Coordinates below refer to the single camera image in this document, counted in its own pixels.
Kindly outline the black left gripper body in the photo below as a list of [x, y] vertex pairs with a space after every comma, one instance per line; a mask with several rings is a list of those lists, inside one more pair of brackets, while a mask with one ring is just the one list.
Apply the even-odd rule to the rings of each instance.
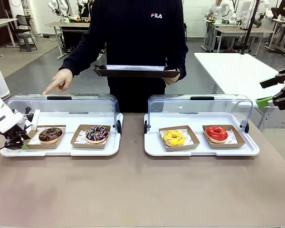
[[24, 142], [22, 136], [26, 135], [26, 130], [9, 130], [3, 134], [6, 139], [4, 147], [11, 150], [22, 149]]

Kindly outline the person's right hand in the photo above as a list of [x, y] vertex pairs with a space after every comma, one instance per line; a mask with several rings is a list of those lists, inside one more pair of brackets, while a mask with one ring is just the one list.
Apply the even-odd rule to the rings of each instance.
[[53, 77], [52, 83], [45, 89], [43, 94], [48, 94], [51, 90], [55, 89], [57, 92], [65, 92], [73, 80], [73, 74], [69, 69], [61, 69]]

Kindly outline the person's left hand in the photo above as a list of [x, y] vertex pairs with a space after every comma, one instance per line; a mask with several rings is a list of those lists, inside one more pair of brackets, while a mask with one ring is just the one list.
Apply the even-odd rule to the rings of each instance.
[[177, 76], [173, 77], [173, 78], [163, 78], [164, 82], [166, 85], [172, 85], [174, 83], [176, 83], [180, 78], [180, 74], [178, 74]]

